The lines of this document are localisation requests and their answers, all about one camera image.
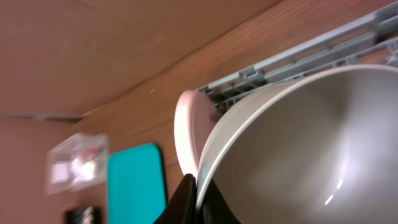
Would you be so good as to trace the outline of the red snack wrapper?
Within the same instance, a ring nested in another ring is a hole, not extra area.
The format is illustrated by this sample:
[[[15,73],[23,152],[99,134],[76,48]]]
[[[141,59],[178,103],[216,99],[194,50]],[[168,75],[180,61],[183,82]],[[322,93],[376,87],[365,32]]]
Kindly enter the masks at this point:
[[[99,155],[101,151],[101,146],[81,148],[72,153],[72,158],[90,160]]]

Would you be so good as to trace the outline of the large pink plate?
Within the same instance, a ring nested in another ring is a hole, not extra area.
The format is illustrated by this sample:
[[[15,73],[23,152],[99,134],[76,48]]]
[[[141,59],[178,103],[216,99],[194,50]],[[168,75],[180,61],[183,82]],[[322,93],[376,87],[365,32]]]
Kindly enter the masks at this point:
[[[184,175],[198,175],[203,148],[221,115],[199,91],[187,90],[180,95],[174,115],[174,142]]]

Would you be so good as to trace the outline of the grey bowl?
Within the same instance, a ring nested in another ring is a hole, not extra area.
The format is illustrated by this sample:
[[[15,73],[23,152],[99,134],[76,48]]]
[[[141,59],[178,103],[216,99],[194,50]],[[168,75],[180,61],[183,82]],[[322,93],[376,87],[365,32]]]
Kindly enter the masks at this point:
[[[397,69],[352,65],[244,97],[200,159],[241,223],[396,223]]]

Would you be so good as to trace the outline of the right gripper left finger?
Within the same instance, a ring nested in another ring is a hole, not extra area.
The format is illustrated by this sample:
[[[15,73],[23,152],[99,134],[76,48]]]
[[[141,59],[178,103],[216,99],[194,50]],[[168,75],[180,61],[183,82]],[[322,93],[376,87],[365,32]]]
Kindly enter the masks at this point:
[[[196,179],[192,174],[184,175],[164,211],[154,224],[195,223],[197,196]]]

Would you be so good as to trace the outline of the white napkin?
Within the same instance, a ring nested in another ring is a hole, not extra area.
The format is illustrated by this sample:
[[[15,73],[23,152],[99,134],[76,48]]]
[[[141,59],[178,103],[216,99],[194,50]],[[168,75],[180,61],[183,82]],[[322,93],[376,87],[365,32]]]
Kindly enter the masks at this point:
[[[74,159],[71,162],[71,172],[74,182],[85,182],[95,178],[96,164],[93,161],[85,162],[81,159]]]

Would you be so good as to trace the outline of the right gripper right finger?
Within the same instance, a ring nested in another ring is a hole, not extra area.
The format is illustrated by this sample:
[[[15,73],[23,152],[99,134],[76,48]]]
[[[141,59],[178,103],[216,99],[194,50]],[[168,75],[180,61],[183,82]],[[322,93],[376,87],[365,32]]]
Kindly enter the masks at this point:
[[[241,223],[229,208],[214,180],[210,182],[206,190],[206,194],[198,214],[198,222],[202,224]]]

